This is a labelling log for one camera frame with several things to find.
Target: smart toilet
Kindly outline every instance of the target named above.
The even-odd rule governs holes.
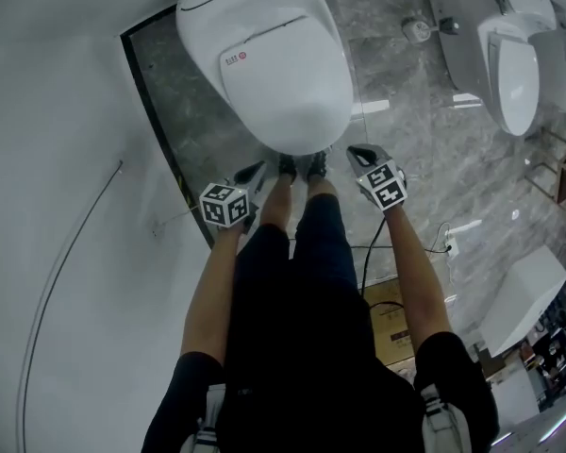
[[[556,28],[549,0],[430,0],[454,84],[480,97],[506,132],[521,136],[539,103],[533,34]]]
[[[280,153],[327,148],[353,88],[325,0],[178,0],[180,39],[249,131]]]
[[[556,12],[558,28],[534,35],[541,72],[541,99],[553,102],[566,112],[566,12]]]

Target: black shoe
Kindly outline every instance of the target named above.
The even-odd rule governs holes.
[[[293,179],[291,182],[295,181],[295,177],[298,172],[295,169],[295,160],[293,156],[290,155],[279,155],[279,174],[280,175],[292,175]]]
[[[308,173],[306,175],[306,181],[310,180],[313,175],[318,175],[320,177],[325,177],[327,174],[326,167],[326,153],[325,151],[320,151],[312,155],[312,160],[310,161],[310,167],[308,168]]]

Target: cardboard box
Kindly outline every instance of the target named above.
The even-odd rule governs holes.
[[[382,301],[402,304],[398,279],[367,287],[365,300],[370,306]],[[371,322],[374,327],[375,354],[384,365],[389,366],[414,356],[403,309],[388,305],[374,307],[371,309]]]

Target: marble floor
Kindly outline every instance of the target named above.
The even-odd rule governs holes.
[[[509,266],[542,244],[566,262],[566,215],[524,180],[527,164],[541,158],[542,126],[566,138],[566,115],[540,109],[528,133],[500,130],[478,101],[463,101],[446,71],[436,35],[410,44],[401,31],[408,17],[431,22],[428,0],[326,0],[338,24],[354,84],[350,126],[333,145],[328,176],[338,188],[348,241],[369,244],[381,215],[359,193],[345,157],[352,143],[379,143],[405,169],[405,210],[424,246],[443,224],[481,220],[456,235],[459,255],[431,259],[448,297],[451,322],[468,343],[487,312]],[[182,172],[198,195],[210,181],[266,159],[274,182],[276,155],[262,146],[196,69],[176,34],[173,14],[132,36],[147,89]],[[306,185],[293,188],[293,235]],[[384,229],[379,244],[390,243]],[[442,238],[436,248],[443,248]],[[358,280],[366,250],[356,249]],[[395,274],[393,254],[372,254],[368,282]]]

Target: electrical wire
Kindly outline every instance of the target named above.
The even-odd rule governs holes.
[[[382,300],[381,302],[375,302],[374,304],[369,306],[369,310],[371,310],[374,307],[377,306],[396,306],[399,309],[404,309],[405,306],[403,304],[401,304],[400,302],[394,302],[393,300]]]
[[[393,248],[392,245],[376,245],[376,246],[369,246],[369,245],[351,245],[350,248],[371,248],[372,250],[375,250],[377,248]],[[429,252],[430,255],[433,253],[447,253],[451,250],[451,245],[448,245],[446,248],[444,248],[443,250],[432,250],[430,248],[424,248],[424,251]]]
[[[74,245],[77,242],[77,239],[79,238],[80,233],[82,232],[82,230],[84,229],[84,226],[86,225],[89,218],[91,217],[92,212],[96,208],[96,205],[98,204],[99,200],[101,199],[103,194],[105,194],[105,191],[107,190],[108,186],[111,184],[111,181],[113,181],[113,178],[115,178],[115,176],[118,174],[120,169],[122,169],[123,165],[124,165],[124,162],[120,160],[119,163],[118,163],[117,169],[113,172],[111,177],[108,179],[107,184],[103,187],[103,190],[101,190],[101,192],[98,194],[98,196],[94,200],[94,203],[92,203],[91,208],[89,209],[88,213],[84,217],[84,221],[82,222],[79,229],[77,230],[77,233],[74,235],[74,239],[72,240],[69,247],[67,248],[67,252],[65,253],[63,260],[60,263],[60,266],[58,267],[57,273],[55,274],[55,278],[53,279],[53,283],[50,286],[50,290],[48,291],[48,295],[46,296],[46,300],[44,301],[44,304],[42,306],[42,312],[40,313],[40,318],[38,320],[38,327],[36,328],[36,333],[34,334],[34,340],[33,340],[33,343],[31,345],[31,351],[29,353],[29,363],[27,365],[27,368],[26,368],[27,370],[26,370],[26,373],[25,373],[25,386],[24,386],[23,407],[22,407],[22,433],[23,433],[23,451],[24,451],[24,453],[27,451],[27,444],[26,444],[27,441],[26,441],[26,434],[25,434],[25,417],[26,417],[26,411],[27,411],[27,392],[28,392],[28,389],[29,389],[29,376],[31,375],[31,364],[34,360],[34,354],[36,352],[36,345],[38,344],[38,337],[40,336],[40,329],[42,327],[42,321],[44,320],[44,315],[46,314],[46,308],[48,307],[48,301],[50,300],[53,292],[55,291],[55,286],[57,285],[57,281],[58,281],[58,278],[60,277],[60,273],[62,272],[63,267],[65,266],[65,263],[67,262],[67,259],[69,259],[69,255],[71,254],[72,248],[74,248]]]
[[[193,213],[195,210],[197,210],[199,208],[199,205],[195,205],[194,207],[189,208],[186,211],[183,211],[182,213],[178,213],[177,215],[174,215],[172,218],[168,218],[165,222],[161,223],[160,225],[157,225],[153,231],[153,234],[157,236],[157,233],[159,231],[161,231],[163,228],[165,228],[166,225],[168,225],[170,222],[172,222],[173,220],[175,220],[176,218],[181,218],[183,216],[188,215],[189,213]]]
[[[426,251],[429,251],[429,252],[430,252],[430,254],[429,254],[428,257],[432,257],[432,254],[433,254],[433,253],[437,253],[437,252],[434,252],[433,250],[434,250],[434,247],[436,246],[436,243],[438,242],[438,238],[441,236],[442,227],[444,227],[445,225],[448,226],[448,229],[446,230],[446,233],[448,234],[448,232],[451,231],[451,224],[450,224],[449,222],[444,222],[444,223],[442,223],[442,224],[438,227],[438,230],[436,231],[436,238],[434,239],[434,243],[432,244],[432,246],[430,246],[430,250],[426,250]]]
[[[381,233],[382,228],[386,224],[386,216],[381,220],[379,224],[379,228],[374,235],[374,238],[371,240],[371,244],[369,245],[369,250],[367,251],[367,257],[365,258],[365,267],[362,271],[362,286],[360,287],[360,296],[364,298],[365,296],[365,282],[367,281],[367,268],[369,267],[369,258],[371,257],[371,251],[374,249],[375,242],[379,238],[379,234]]]

